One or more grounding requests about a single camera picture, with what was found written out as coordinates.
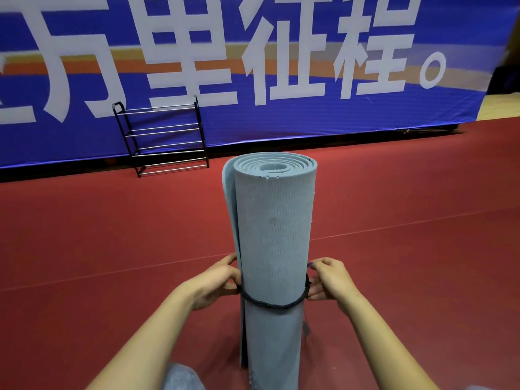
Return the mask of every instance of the rolled yoga mat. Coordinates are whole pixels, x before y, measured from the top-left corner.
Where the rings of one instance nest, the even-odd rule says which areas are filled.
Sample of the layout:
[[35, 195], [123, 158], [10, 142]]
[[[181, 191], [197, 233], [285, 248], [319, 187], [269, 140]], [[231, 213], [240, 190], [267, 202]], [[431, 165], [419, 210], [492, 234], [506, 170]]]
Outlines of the rolled yoga mat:
[[316, 168], [307, 156], [266, 152], [234, 157], [222, 171], [242, 271], [240, 361], [251, 390], [298, 388]]

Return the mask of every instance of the banner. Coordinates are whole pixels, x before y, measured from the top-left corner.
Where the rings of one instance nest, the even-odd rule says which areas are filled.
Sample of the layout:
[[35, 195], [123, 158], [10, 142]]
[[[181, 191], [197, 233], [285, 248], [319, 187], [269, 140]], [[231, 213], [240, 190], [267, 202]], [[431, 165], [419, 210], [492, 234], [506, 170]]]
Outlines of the banner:
[[518, 4], [0, 0], [0, 167], [126, 154], [118, 101], [197, 95], [209, 146], [471, 122]]

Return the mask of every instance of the person's left arm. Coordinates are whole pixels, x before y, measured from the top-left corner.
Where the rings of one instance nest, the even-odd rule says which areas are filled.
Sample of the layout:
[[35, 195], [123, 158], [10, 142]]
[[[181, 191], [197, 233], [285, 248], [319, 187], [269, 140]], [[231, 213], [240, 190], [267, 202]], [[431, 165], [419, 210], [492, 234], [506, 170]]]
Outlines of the person's left arm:
[[223, 295], [238, 293], [235, 283], [240, 284], [240, 271], [230, 265], [236, 258], [234, 253], [224, 257], [173, 290], [87, 390], [160, 390], [168, 359], [190, 312]]

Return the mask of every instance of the black metal rack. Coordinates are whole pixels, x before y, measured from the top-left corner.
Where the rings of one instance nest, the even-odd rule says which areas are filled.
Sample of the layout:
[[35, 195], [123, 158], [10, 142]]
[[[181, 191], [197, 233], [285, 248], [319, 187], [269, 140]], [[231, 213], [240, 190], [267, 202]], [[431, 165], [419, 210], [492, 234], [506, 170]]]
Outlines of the black metal rack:
[[[194, 110], [197, 116], [197, 122], [196, 123], [185, 123], [185, 124], [177, 124], [172, 126], [161, 126], [161, 127], [148, 127], [148, 128], [138, 128], [133, 129], [132, 124], [130, 123], [129, 115], [137, 115], [137, 114], [146, 114], [146, 113], [156, 113], [156, 112], [175, 112], [175, 111], [184, 111], [184, 110]], [[135, 109], [125, 109], [124, 105], [121, 102], [116, 102], [112, 105], [112, 110], [114, 111], [115, 119], [118, 121], [119, 130], [121, 131], [121, 135], [123, 136], [123, 140], [125, 141], [126, 148], [128, 150], [128, 154], [130, 155], [132, 159], [132, 164], [134, 166], [135, 172], [137, 173], [138, 177], [141, 177], [142, 175], [151, 175], [151, 174], [161, 174], [161, 173], [167, 173], [167, 172], [173, 172], [173, 171], [180, 171], [180, 170], [189, 170], [193, 168], [210, 168], [210, 160], [207, 156], [207, 150], [206, 150], [206, 140], [204, 137], [204, 130], [202, 128], [202, 119], [200, 117], [200, 109], [199, 109], [199, 102], [197, 99], [197, 96], [193, 96], [193, 104], [181, 104], [181, 105], [170, 105], [170, 106], [157, 106], [154, 108], [135, 108]], [[125, 132], [123, 128], [123, 124], [121, 123], [120, 116], [124, 117], [126, 126], [128, 128], [128, 131]], [[170, 130], [170, 131], [157, 131], [157, 132], [150, 132], [153, 130], [162, 130], [162, 129], [171, 129], [175, 127], [187, 127], [181, 130]], [[151, 147], [144, 147], [140, 148], [139, 144], [137, 142], [137, 137], [141, 136], [150, 136], [150, 135], [158, 135], [158, 134], [174, 134], [177, 132], [187, 132], [187, 131], [199, 131], [200, 134], [200, 141], [191, 141], [191, 142], [179, 142], [174, 144], [165, 144], [165, 145], [156, 145]], [[132, 144], [135, 147], [134, 149], [131, 148], [131, 145], [129, 143], [129, 139], [132, 140]], [[142, 153], [144, 150], [152, 150], [157, 148], [171, 148], [178, 146], [178, 145], [191, 145], [191, 144], [201, 144], [201, 147], [198, 149], [190, 149], [190, 150], [169, 150], [167, 152], [153, 152], [153, 153]], [[203, 154], [204, 157], [197, 157], [197, 158], [188, 158], [186, 160], [178, 160], [178, 161], [168, 161], [164, 163], [156, 163], [156, 164], [139, 164], [139, 161], [136, 159], [142, 159], [147, 158], [149, 156], [162, 156], [162, 155], [183, 155], [186, 156], [188, 153], [199, 153]], [[147, 171], [148, 168], [152, 167], [165, 167], [167, 165], [172, 164], [182, 164], [182, 163], [189, 163], [189, 162], [195, 162], [195, 161], [205, 161], [206, 164], [202, 165], [195, 165], [195, 166], [188, 166], [188, 167], [179, 167], [179, 168], [171, 168], [168, 170], [160, 170], [160, 171]]]

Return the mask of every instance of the silver metal bar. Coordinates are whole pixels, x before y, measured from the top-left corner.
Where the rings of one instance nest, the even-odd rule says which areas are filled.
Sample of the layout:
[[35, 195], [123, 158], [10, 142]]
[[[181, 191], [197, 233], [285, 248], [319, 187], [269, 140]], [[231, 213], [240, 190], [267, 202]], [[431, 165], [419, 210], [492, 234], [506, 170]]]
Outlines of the silver metal bar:
[[182, 111], [184, 109], [195, 109], [195, 105], [188, 106], [186, 108], [175, 108], [175, 109], [159, 109], [158, 111], [143, 111], [143, 112], [121, 112], [120, 115], [137, 115], [140, 113], [155, 113], [155, 112], [173, 112], [173, 111]]
[[146, 164], [145, 167], [146, 168], [148, 168], [148, 167], [159, 167], [160, 165], [177, 164], [177, 163], [189, 163], [190, 161], [200, 161], [200, 160], [206, 160], [206, 157], [191, 158], [189, 160], [170, 161], [168, 163]]
[[157, 145], [156, 147], [139, 148], [139, 150], [155, 149], [155, 148], [165, 148], [165, 147], [172, 147], [172, 146], [175, 146], [175, 145], [183, 145], [183, 144], [198, 144], [199, 142], [202, 142], [202, 141], [181, 142], [180, 144]]
[[186, 150], [186, 151], [182, 151], [182, 152], [164, 152], [164, 153], [150, 153], [150, 154], [134, 154], [132, 157], [160, 156], [161, 154], [194, 153], [194, 152], [204, 152], [204, 149], [199, 149], [199, 150]]
[[171, 132], [195, 131], [195, 130], [198, 130], [198, 128], [188, 128], [186, 130], [175, 130], [175, 131], [147, 132], [145, 134], [129, 134], [129, 135], [125, 135], [125, 137], [142, 137], [143, 135], [169, 134]]
[[206, 164], [194, 165], [192, 167], [173, 168], [171, 170], [151, 171], [149, 173], [140, 173], [140, 174], [141, 175], [160, 174], [160, 173], [167, 173], [167, 172], [180, 171], [180, 170], [189, 170], [190, 168], [202, 168], [202, 167], [207, 167], [207, 165]]
[[177, 104], [177, 105], [165, 105], [165, 106], [147, 106], [146, 108], [133, 108], [127, 109], [126, 111], [142, 111], [143, 109], [160, 109], [160, 108], [171, 108], [173, 106], [188, 106], [193, 104]]
[[198, 124], [198, 123], [175, 124], [173, 126], [164, 126], [164, 127], [134, 128], [132, 131], [158, 130], [160, 128], [194, 126], [195, 124]]

